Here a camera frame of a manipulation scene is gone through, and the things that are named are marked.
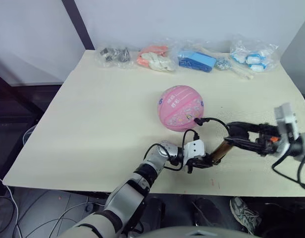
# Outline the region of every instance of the table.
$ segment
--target table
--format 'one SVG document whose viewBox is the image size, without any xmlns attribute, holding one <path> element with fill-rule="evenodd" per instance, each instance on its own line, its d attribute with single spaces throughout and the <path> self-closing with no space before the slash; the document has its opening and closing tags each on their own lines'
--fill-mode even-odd
<svg viewBox="0 0 305 238">
<path fill-rule="evenodd" d="M 276 124 L 274 107 L 291 102 L 305 132 L 305 101 L 283 67 L 253 80 L 231 71 L 179 68 L 175 73 L 140 66 L 100 68 L 86 51 L 70 73 L 5 176 L 4 184 L 79 191 L 112 191 L 140 164 L 147 148 L 161 140 L 180 145 L 183 133 L 165 128 L 157 101 L 174 85 L 189 85 L 203 97 L 205 116 L 224 122 Z M 226 136 L 216 122 L 196 127 L 208 152 Z M 208 169 L 163 170 L 155 193 L 231 196 L 305 196 L 299 185 L 271 170 L 272 156 L 233 148 Z M 279 170 L 296 178 L 299 163 L 288 158 Z"/>
</svg>

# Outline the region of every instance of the black cable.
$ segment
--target black cable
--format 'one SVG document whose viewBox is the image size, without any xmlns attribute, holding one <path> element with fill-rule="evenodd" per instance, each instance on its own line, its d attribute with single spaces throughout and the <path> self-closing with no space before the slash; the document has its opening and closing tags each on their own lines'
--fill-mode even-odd
<svg viewBox="0 0 305 238">
<path fill-rule="evenodd" d="M 195 118 L 194 121 L 198 125 L 203 125 L 204 122 L 209 122 L 210 120 L 217 121 L 218 123 L 222 124 L 225 129 L 227 130 L 227 133 L 230 134 L 230 128 L 220 119 L 217 118 Z"/>
<path fill-rule="evenodd" d="M 186 135 L 187 135 L 187 133 L 188 133 L 189 131 L 192 131 L 192 132 L 194 133 L 194 137 L 193 137 L 194 140 L 198 140 L 198 139 L 199 139 L 199 135 L 198 135 L 198 133 L 197 133 L 195 130 L 192 130 L 192 129 L 186 130 L 186 131 L 184 132 L 183 138 L 182 138 L 182 154 L 184 154 L 184 142 L 185 142 L 185 139 L 186 139 Z M 167 154 L 167 156 L 168 156 L 168 160 L 170 161 L 171 156 L 170 156 L 169 152 L 167 151 L 167 149 L 166 149 L 163 145 L 161 145 L 161 144 L 159 144 L 159 143 L 152 144 L 152 145 L 148 148 L 148 150 L 146 151 L 146 153 L 145 153 L 145 155 L 144 155 L 144 159 L 146 158 L 147 154 L 149 153 L 149 151 L 150 151 L 154 146 L 160 146 L 160 147 L 166 152 L 166 154 Z M 172 170 L 172 171 L 180 171 L 180 170 L 183 168 L 183 156 L 182 156 L 182 161 L 180 161 L 180 164 L 181 164 L 181 165 L 180 165 L 179 168 L 172 168 L 172 167 L 167 167 L 167 166 L 165 166 L 164 168 L 167 169 L 167 170 Z"/>
<path fill-rule="evenodd" d="M 148 150 L 146 151 L 146 153 L 145 153 L 145 155 L 144 155 L 144 159 L 147 157 L 148 152 L 149 152 L 154 146 L 160 146 L 160 147 L 166 152 L 166 154 L 167 154 L 167 156 L 168 156 L 168 159 L 170 160 L 170 154 L 169 154 L 169 152 L 167 151 L 167 149 L 166 149 L 163 145 L 161 145 L 161 144 L 159 144 L 159 143 L 152 144 L 152 145 L 148 148 Z"/>
<path fill-rule="evenodd" d="M 8 200 L 8 201 L 12 204 L 12 206 L 13 206 L 12 215 L 10 216 L 10 219 L 9 219 L 7 225 L 6 225 L 2 230 L 0 230 L 0 234 L 1 234 L 1 233 L 3 233 L 3 232 L 9 227 L 9 225 L 11 224 L 11 222 L 12 222 L 12 220 L 13 220 L 14 212 L 15 212 L 15 206 L 14 206 L 13 201 L 10 200 L 10 199 L 7 198 L 7 197 L 0 197 L 0 199 Z"/>
<path fill-rule="evenodd" d="M 144 225 L 143 225 L 143 223 L 142 223 L 141 221 L 139 221 L 138 224 L 139 224 L 139 226 L 141 227 L 141 230 L 133 229 L 132 231 L 133 231 L 133 232 L 136 232 L 136 233 L 138 233 L 138 234 L 144 233 Z"/>
<path fill-rule="evenodd" d="M 62 219 L 70 220 L 70 221 L 73 221 L 73 222 L 77 223 L 76 221 L 74 221 L 73 219 L 70 219 L 70 218 L 62 218 Z M 47 222 L 45 222 L 45 223 L 42 223 L 40 226 L 38 226 L 38 227 L 36 227 L 34 230 L 32 230 L 32 231 L 26 236 L 26 238 L 27 238 L 28 236 L 30 236 L 32 233 L 34 233 L 36 230 L 38 230 L 40 227 L 44 226 L 45 224 L 48 224 L 48 223 L 50 223 L 50 222 L 57 221 L 57 220 L 59 220 L 59 219 L 57 218 L 57 219 L 53 219 L 53 220 L 47 221 Z"/>
<path fill-rule="evenodd" d="M 166 154 L 167 154 L 167 156 L 168 156 L 168 160 L 170 161 L 171 156 L 170 156 L 168 150 L 167 150 L 163 145 L 161 145 L 161 144 L 159 144 L 159 143 L 152 144 L 152 145 L 148 148 L 148 150 L 146 151 L 146 153 L 145 153 L 145 155 L 144 155 L 144 159 L 146 158 L 147 154 L 149 153 L 149 151 L 150 151 L 154 146 L 160 146 L 160 147 L 166 152 Z M 177 171 L 176 169 L 173 169 L 173 168 L 170 168 L 170 167 L 167 167 L 167 166 L 165 166 L 164 168 L 165 168 L 165 169 L 168 169 L 168 170 Z"/>
<path fill-rule="evenodd" d="M 303 165 L 304 165 L 304 163 L 305 163 L 305 156 L 304 156 L 303 159 L 301 160 L 301 163 L 300 163 L 299 168 L 298 168 L 298 172 L 297 172 L 297 178 L 298 178 L 298 180 L 295 180 L 295 179 L 293 179 L 293 178 L 291 178 L 291 177 L 289 177 L 289 176 L 287 176 L 287 175 L 285 175 L 285 174 L 283 174 L 283 173 L 281 173 L 281 172 L 279 172 L 279 171 L 277 171 L 277 170 L 275 169 L 276 166 L 278 166 L 279 164 L 281 164 L 281 163 L 289 156 L 290 152 L 291 152 L 291 146 L 290 146 L 289 149 L 285 152 L 285 154 L 284 154 L 283 156 L 281 156 L 280 159 L 277 160 L 277 161 L 271 166 L 271 168 L 272 168 L 272 170 L 274 170 L 278 175 L 280 175 L 280 176 L 282 176 L 282 177 L 284 177 L 284 178 L 286 178 L 286 179 L 289 179 L 289 180 L 292 181 L 292 182 L 295 182 L 295 183 L 299 184 L 301 187 L 303 187 L 303 188 L 305 189 L 305 183 L 302 183 L 302 182 L 301 182 L 301 178 L 300 178 L 301 170 L 302 170 L 302 167 L 303 167 Z"/>
<path fill-rule="evenodd" d="M 298 183 L 300 184 L 301 187 L 303 187 L 305 189 L 305 183 L 301 182 L 301 170 L 302 170 L 303 165 L 305 165 L 305 156 L 301 160 L 301 163 L 298 167 L 298 172 L 297 172 Z"/>
</svg>

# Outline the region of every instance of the blue object in plastic bag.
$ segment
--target blue object in plastic bag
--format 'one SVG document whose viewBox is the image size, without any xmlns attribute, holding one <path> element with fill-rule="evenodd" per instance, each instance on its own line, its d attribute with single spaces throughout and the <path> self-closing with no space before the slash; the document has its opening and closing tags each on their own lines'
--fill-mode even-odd
<svg viewBox="0 0 305 238">
<path fill-rule="evenodd" d="M 210 72 L 216 63 L 216 58 L 195 51 L 181 51 L 178 58 L 180 66 L 204 72 Z"/>
</svg>

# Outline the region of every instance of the shoe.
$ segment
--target shoe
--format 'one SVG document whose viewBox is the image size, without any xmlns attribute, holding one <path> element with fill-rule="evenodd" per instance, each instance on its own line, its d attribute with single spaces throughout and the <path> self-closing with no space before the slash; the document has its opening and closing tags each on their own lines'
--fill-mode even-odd
<svg viewBox="0 0 305 238">
<path fill-rule="evenodd" d="M 230 200 L 230 208 L 234 218 L 254 235 L 256 227 L 261 223 L 257 212 L 248 208 L 247 204 L 240 197 L 233 197 Z"/>
</svg>

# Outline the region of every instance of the metal parts in plastic bag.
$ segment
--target metal parts in plastic bag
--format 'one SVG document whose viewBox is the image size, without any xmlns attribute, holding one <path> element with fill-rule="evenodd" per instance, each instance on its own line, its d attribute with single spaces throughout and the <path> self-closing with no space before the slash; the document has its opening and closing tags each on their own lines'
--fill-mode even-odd
<svg viewBox="0 0 305 238">
<path fill-rule="evenodd" d="M 99 47 L 96 51 L 96 60 L 102 67 L 117 66 L 128 68 L 133 64 L 130 51 L 127 47 Z"/>
<path fill-rule="evenodd" d="M 232 65 L 231 61 L 226 57 L 218 57 L 215 68 L 218 70 L 231 70 L 232 72 L 236 73 L 238 76 L 244 79 L 253 79 L 253 73 L 250 73 L 248 69 L 243 69 L 239 66 Z"/>
</svg>

